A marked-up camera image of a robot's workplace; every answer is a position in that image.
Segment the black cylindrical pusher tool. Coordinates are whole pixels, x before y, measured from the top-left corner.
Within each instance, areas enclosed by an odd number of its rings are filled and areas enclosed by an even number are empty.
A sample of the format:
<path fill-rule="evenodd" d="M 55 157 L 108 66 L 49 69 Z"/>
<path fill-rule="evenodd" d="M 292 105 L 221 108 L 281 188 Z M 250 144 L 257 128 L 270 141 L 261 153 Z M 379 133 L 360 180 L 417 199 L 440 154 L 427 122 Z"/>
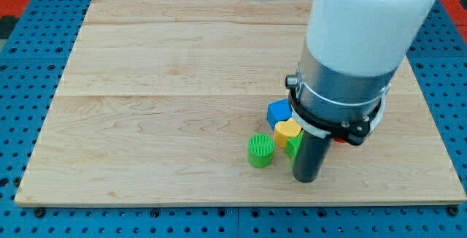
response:
<path fill-rule="evenodd" d="M 292 172 L 297 181 L 311 183 L 317 178 L 332 140 L 304 132 L 293 162 Z"/>

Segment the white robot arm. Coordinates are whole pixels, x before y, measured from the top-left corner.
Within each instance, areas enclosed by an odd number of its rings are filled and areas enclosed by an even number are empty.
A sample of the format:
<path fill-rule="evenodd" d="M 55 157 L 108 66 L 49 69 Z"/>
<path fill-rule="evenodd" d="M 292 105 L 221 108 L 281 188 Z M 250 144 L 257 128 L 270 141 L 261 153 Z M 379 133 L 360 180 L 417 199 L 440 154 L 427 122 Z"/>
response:
<path fill-rule="evenodd" d="M 390 81 L 435 0 L 313 0 L 301 58 L 285 78 L 303 128 L 293 176 L 317 177 L 332 139 L 360 145 L 385 112 Z"/>

